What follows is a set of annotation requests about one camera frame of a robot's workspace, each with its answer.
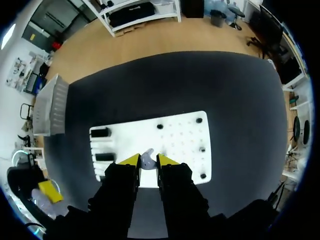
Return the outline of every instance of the white wall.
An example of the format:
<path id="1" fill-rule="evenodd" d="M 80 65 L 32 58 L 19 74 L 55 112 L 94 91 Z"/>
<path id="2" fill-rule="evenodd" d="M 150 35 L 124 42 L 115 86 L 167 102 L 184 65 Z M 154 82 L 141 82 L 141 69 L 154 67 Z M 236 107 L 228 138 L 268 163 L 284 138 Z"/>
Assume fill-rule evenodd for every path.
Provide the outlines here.
<path id="1" fill-rule="evenodd" d="M 43 51 L 27 40 L 21 38 L 22 34 L 42 0 L 31 0 L 21 11 L 14 23 L 16 23 L 12 37 L 0 50 L 0 181 L 6 175 L 8 164 L 3 159 L 11 159 L 15 150 L 15 142 L 18 141 L 17 135 L 25 136 L 21 130 L 24 120 L 19 117 L 20 106 L 22 103 L 30 104 L 33 96 L 27 93 L 19 93 L 14 88 L 8 87 L 5 83 L 9 71 L 15 58 L 19 57 L 25 61 L 30 61 L 29 52 L 42 54 Z"/>

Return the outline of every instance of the black office chair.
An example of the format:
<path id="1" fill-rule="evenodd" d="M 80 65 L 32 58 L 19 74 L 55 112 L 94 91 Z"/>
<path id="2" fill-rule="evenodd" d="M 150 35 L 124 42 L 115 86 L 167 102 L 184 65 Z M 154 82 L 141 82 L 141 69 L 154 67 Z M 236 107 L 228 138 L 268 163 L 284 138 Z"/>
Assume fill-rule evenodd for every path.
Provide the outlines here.
<path id="1" fill-rule="evenodd" d="M 241 18 L 244 18 L 245 17 L 245 14 L 240 11 L 239 8 L 235 7 L 235 6 L 229 6 L 228 9 L 234 13 L 234 20 L 233 22 L 229 25 L 230 27 L 234 28 L 234 29 L 237 29 L 239 31 L 242 30 L 242 27 L 240 27 L 238 24 L 237 24 L 237 18 L 238 16 L 240 16 Z"/>
<path id="2" fill-rule="evenodd" d="M 258 47 L 262 51 L 262 59 L 267 55 L 272 58 L 271 54 L 283 54 L 284 51 L 280 48 L 280 41 L 283 36 L 283 26 L 272 16 L 264 7 L 260 5 L 260 23 L 259 33 L 262 36 L 264 42 L 262 43 L 256 37 L 251 37 L 251 41 L 246 44 L 251 44 Z"/>

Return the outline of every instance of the black bag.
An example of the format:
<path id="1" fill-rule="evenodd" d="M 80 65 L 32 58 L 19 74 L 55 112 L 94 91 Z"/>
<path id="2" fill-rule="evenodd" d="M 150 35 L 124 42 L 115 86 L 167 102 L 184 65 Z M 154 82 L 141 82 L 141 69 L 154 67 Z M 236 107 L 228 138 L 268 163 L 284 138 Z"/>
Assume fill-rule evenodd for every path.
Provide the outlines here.
<path id="1" fill-rule="evenodd" d="M 155 8 L 151 2 L 140 3 L 127 6 L 119 11 L 113 12 L 109 16 L 110 25 L 117 27 L 130 23 L 137 19 L 146 18 L 155 14 Z"/>

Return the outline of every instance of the dark gray table surface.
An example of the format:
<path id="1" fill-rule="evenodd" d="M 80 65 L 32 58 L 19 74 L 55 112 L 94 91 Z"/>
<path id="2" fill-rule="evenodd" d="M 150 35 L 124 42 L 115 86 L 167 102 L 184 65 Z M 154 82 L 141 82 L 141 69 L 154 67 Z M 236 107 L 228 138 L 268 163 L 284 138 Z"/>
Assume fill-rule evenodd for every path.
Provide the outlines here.
<path id="1" fill-rule="evenodd" d="M 100 187 L 90 127 L 195 111 L 205 111 L 209 123 L 212 178 L 198 185 L 209 214 L 230 216 L 266 199 L 277 187 L 287 144 L 278 74 L 257 57 L 191 51 L 137 59 L 69 86 L 65 135 L 44 139 L 48 173 L 60 185 L 64 204 L 87 210 Z M 139 189 L 128 237 L 167 237 L 158 189 Z"/>

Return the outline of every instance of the cable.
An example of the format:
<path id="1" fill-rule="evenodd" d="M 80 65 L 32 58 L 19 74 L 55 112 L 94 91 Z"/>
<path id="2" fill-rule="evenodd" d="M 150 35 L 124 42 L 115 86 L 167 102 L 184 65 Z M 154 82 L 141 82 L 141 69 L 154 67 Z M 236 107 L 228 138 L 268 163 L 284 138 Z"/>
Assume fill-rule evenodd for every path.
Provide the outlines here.
<path id="1" fill-rule="evenodd" d="M 36 222 L 28 222 L 28 223 L 26 223 L 24 226 L 25 226 L 25 227 L 38 226 L 38 227 L 41 227 L 41 228 L 44 227 L 44 226 L 42 226 L 41 224 L 36 223 Z"/>
<path id="2" fill-rule="evenodd" d="M 284 193 L 284 189 L 285 189 L 285 185 L 282 186 L 282 189 L 281 189 L 281 192 L 280 192 L 280 196 L 279 196 L 278 202 L 277 202 L 276 205 L 275 205 L 275 210 L 278 209 L 278 206 L 279 206 L 279 203 L 280 203 L 282 194 Z"/>

